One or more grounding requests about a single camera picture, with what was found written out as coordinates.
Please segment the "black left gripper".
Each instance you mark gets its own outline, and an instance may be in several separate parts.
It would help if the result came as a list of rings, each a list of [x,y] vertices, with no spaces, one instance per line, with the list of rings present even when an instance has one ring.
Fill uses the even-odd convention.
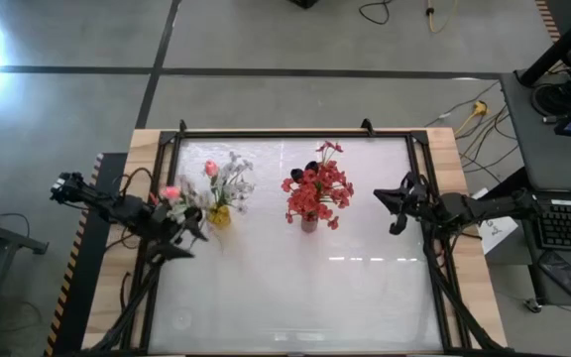
[[[145,240],[170,241],[180,231],[181,224],[169,216],[171,204],[163,199],[158,204],[144,202],[138,210],[135,219],[134,233]],[[184,213],[182,226],[198,240],[207,242],[208,238],[200,229],[203,218],[202,210],[189,207]],[[174,259],[191,259],[194,255],[179,248],[175,244],[164,243],[152,248],[152,258],[155,261],[170,261]]]

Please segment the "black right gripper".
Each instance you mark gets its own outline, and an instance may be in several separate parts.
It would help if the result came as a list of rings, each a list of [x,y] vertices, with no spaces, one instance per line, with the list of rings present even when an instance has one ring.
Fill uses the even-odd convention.
[[[401,189],[375,189],[374,196],[390,213],[398,213],[390,225],[392,235],[400,235],[406,228],[407,217],[433,223],[436,220],[432,199],[435,195],[426,176],[407,173],[401,181]]]

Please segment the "white artificial flower spray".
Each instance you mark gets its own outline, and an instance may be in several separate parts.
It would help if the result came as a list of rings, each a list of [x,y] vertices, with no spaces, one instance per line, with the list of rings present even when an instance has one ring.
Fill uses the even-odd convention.
[[[195,186],[195,183],[190,178],[188,178],[186,175],[177,175],[175,178],[176,178],[176,186],[179,186],[181,188],[183,195],[189,201],[190,207],[197,207],[197,208],[202,210],[203,218],[200,222],[200,229],[203,232],[203,234],[208,238],[207,234],[203,231],[203,228],[204,228],[205,220],[206,220],[206,209],[207,209],[208,205],[210,204],[209,192],[208,191],[198,191],[197,187]],[[188,231],[188,230],[185,230],[183,228],[182,222],[179,222],[181,224],[180,230],[181,231]],[[197,240],[198,239],[195,239],[193,237],[193,240],[191,241],[190,246],[192,246],[194,244],[194,242]]]
[[[254,169],[254,164],[241,155],[231,151],[230,161],[218,169],[212,184],[215,204],[232,207],[238,213],[245,214],[248,210],[247,200],[255,190],[253,183],[245,180],[244,174]]]

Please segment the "pink artificial tulip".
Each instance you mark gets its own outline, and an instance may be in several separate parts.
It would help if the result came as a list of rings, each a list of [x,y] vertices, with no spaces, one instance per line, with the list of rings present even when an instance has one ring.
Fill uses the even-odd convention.
[[[164,186],[157,192],[150,192],[149,199],[156,207],[161,207],[166,218],[182,222],[185,212],[190,208],[188,199],[179,186]]]
[[[204,164],[204,172],[210,179],[210,190],[214,196],[214,203],[210,207],[212,213],[225,205],[223,192],[224,172],[212,160],[207,160]]]

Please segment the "red artificial flower spray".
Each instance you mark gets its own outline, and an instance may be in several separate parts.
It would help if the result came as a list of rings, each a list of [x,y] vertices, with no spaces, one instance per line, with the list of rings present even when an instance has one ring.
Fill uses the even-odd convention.
[[[317,152],[321,154],[321,161],[317,164],[315,185],[321,202],[333,203],[338,208],[346,208],[350,205],[354,195],[354,185],[348,181],[346,173],[338,168],[338,163],[333,157],[342,153],[341,145],[325,141]]]
[[[318,224],[325,221],[331,230],[336,230],[339,227],[339,216],[329,207],[330,203],[321,202],[317,195],[317,169],[317,162],[311,162],[305,170],[292,169],[290,177],[284,179],[281,188],[289,194],[285,219],[288,223],[293,223],[298,216],[301,223],[302,216],[316,214]]]

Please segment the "yellow textured glass vase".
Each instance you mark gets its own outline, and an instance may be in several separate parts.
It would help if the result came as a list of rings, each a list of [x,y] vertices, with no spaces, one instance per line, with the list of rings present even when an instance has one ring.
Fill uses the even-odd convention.
[[[231,223],[227,205],[213,205],[208,210],[208,221],[218,229],[224,229]]]

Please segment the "white paper sheet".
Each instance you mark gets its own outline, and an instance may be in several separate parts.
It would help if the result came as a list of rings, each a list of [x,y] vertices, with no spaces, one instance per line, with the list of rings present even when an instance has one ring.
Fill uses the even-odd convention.
[[[517,229],[518,225],[509,216],[484,220],[478,225],[483,246],[487,250],[500,244]]]

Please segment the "black base hazard stripe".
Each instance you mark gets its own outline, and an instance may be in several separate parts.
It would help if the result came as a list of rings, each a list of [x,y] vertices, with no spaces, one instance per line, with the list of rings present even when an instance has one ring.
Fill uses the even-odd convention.
[[[98,343],[120,313],[119,291],[136,253],[121,246],[122,228],[95,212],[78,214],[43,357],[67,355]]]

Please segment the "dark grey desk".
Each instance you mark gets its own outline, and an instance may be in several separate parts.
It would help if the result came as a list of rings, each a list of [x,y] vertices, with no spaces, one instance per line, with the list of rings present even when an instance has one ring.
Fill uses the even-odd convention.
[[[571,200],[571,192],[540,192],[535,194],[538,203],[543,199]],[[537,261],[546,251],[553,251],[571,265],[571,251],[540,249],[536,245],[536,220],[519,221],[518,229],[488,253],[489,261],[499,265],[524,266],[532,282],[535,298],[543,304],[571,305],[571,296],[564,292],[538,267]]]

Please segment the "light grey desk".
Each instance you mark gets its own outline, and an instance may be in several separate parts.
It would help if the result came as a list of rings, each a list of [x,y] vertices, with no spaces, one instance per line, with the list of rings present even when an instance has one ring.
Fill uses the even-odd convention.
[[[571,191],[571,137],[542,122],[530,104],[532,90],[513,73],[502,74],[500,82],[529,182],[539,190]]]

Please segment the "black keyboard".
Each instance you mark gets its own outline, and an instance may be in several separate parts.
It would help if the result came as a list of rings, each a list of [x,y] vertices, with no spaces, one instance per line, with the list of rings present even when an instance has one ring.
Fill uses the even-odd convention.
[[[540,249],[571,251],[571,200],[543,199],[536,220],[536,245]]]

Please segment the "black smartphone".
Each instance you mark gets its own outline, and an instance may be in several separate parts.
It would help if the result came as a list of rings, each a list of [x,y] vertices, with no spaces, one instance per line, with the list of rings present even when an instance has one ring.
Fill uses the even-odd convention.
[[[571,265],[553,251],[544,252],[537,261],[538,267],[564,292],[571,296]]]

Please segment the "black tall pole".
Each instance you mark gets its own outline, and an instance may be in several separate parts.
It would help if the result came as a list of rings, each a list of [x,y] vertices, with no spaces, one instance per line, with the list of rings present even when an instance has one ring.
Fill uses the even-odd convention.
[[[550,68],[562,60],[571,50],[571,28],[559,38],[531,67],[517,76],[518,82],[526,87],[533,86]]]

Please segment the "black aluminium table frame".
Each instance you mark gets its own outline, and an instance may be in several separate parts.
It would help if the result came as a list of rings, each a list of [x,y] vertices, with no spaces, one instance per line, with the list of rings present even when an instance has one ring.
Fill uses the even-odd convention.
[[[326,141],[354,185],[339,225],[310,233],[286,219],[282,182],[319,157]],[[244,213],[191,245],[192,257],[163,265],[148,350],[152,354],[437,353],[448,341],[442,300],[423,253],[423,230],[410,220],[394,236],[392,216],[374,196],[424,173],[410,131],[189,134],[176,174],[208,186],[207,160],[237,154],[253,164],[255,187]]]

